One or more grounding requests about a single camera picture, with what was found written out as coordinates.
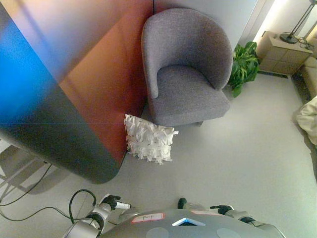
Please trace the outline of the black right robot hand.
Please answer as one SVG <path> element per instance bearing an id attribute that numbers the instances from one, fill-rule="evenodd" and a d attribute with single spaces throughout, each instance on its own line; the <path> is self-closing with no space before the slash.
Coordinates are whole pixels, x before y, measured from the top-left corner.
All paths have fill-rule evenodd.
<path id="1" fill-rule="evenodd" d="M 225 215 L 228 211 L 234 210 L 230 205 L 216 205 L 211 206 L 210 209 L 217 209 L 217 212 L 222 215 Z"/>

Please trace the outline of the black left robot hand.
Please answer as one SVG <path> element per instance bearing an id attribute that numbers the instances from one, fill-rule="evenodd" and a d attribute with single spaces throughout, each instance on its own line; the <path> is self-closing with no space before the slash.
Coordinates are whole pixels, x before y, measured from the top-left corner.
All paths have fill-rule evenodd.
<path id="1" fill-rule="evenodd" d="M 119 200 L 121 199 L 120 196 L 117 195 L 111 195 L 111 194 L 106 194 L 100 201 L 99 205 L 102 204 L 108 204 L 111 208 L 111 210 L 115 210 L 116 208 L 118 209 L 123 209 L 123 210 L 128 210 L 131 208 L 131 205 L 128 203 L 122 203 Z"/>

